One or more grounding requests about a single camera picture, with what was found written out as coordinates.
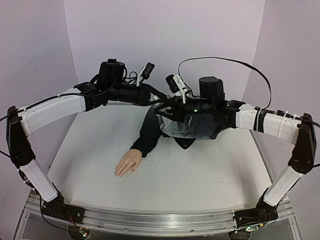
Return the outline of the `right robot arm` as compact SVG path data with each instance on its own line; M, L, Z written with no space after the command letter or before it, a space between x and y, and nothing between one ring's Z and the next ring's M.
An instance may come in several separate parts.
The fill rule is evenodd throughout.
M199 79L198 97L191 96L180 75L169 75L166 81L173 95L156 93L152 97L158 116L175 123L182 123L188 117L210 117L211 125L252 130L294 145L287 166L260 197L256 211L275 211L298 180L315 167L317 140L311 115L305 113L299 116L239 100L226 100L224 83L214 76Z

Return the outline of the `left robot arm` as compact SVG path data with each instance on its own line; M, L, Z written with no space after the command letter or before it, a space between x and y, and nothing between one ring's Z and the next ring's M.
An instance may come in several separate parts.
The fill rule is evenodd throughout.
M162 92L144 83L154 68L155 65L148 62L133 79L129 79L123 62L108 59L100 64L98 73L90 81L32 105L12 106L7 110L6 141L10 160L23 181L48 203L47 209L56 218L64 218L68 208L38 163L28 138L61 119L106 106L110 101L144 107L165 100Z

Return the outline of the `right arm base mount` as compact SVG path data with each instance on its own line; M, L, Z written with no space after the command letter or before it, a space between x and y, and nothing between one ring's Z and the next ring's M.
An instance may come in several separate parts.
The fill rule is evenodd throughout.
M262 195L254 208L238 210L234 213L233 219L236 223L236 229L242 230L247 227L259 226L278 219L277 208L279 203L274 206L264 201Z

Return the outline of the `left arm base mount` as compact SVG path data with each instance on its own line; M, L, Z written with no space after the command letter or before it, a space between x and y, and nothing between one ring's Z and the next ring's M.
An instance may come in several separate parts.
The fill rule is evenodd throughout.
M83 227L78 226L78 224L83 222L85 209L80 206L66 204L60 193L57 198L50 202L45 201L42 196L39 195L39 209L42 219L48 225L63 230L72 240L85 240L89 237L88 232ZM63 228L51 223L46 217L67 221L68 225Z

